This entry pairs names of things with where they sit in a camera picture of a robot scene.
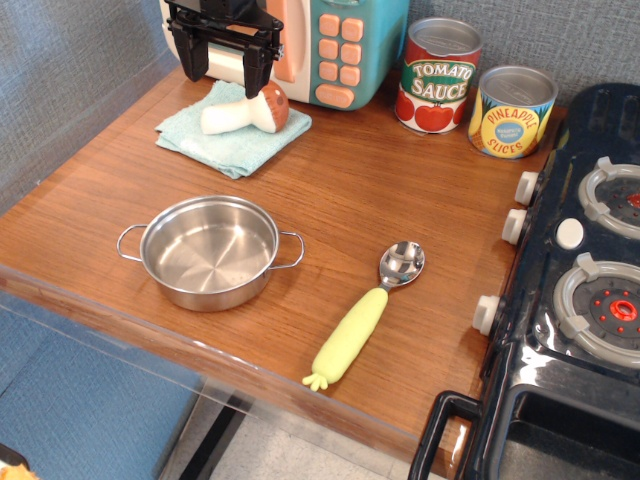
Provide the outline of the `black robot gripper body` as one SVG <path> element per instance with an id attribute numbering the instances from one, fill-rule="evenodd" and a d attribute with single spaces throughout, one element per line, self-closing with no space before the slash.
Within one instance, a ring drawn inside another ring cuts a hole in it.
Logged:
<path id="1" fill-rule="evenodd" d="M 164 5 L 166 25 L 180 53 L 215 43 L 238 51 L 255 46 L 282 55 L 284 24 L 256 1 L 165 1 Z"/>

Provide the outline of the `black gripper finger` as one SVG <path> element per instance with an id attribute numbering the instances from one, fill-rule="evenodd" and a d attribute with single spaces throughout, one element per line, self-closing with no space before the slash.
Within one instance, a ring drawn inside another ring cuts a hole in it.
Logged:
<path id="1" fill-rule="evenodd" d="M 276 50 L 271 46 L 249 45 L 244 49 L 245 95 L 255 98 L 268 84 Z"/>
<path id="2" fill-rule="evenodd" d="M 173 23 L 170 30 L 185 75 L 199 81 L 209 69 L 208 42 L 197 30 L 182 24 Z"/>

